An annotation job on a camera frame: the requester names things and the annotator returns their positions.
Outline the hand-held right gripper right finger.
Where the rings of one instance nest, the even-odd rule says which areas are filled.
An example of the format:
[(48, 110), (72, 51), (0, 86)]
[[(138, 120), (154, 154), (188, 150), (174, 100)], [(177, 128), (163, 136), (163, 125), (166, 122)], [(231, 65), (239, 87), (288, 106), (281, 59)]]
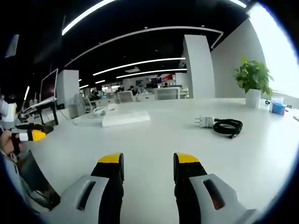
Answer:
[(254, 224), (259, 210), (247, 209), (237, 192), (215, 174), (208, 174), (199, 159), (174, 153), (174, 196), (181, 224)]

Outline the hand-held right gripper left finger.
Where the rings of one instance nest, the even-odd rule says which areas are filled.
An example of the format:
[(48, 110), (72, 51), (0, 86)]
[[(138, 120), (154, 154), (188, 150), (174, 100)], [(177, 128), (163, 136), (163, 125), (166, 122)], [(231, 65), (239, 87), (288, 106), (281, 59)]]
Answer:
[(124, 196), (124, 156), (100, 158), (90, 175), (67, 188), (48, 212), (49, 224), (118, 224)]

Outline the person's left hand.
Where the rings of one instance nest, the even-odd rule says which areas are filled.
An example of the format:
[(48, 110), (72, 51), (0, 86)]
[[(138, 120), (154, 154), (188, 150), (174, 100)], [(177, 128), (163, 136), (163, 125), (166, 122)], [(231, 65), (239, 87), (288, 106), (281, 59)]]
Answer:
[(19, 138), (19, 134), (16, 134), (14, 137), (12, 137), (12, 134), (10, 130), (5, 130), (0, 136), (0, 149), (6, 155), (14, 152), (12, 138)]

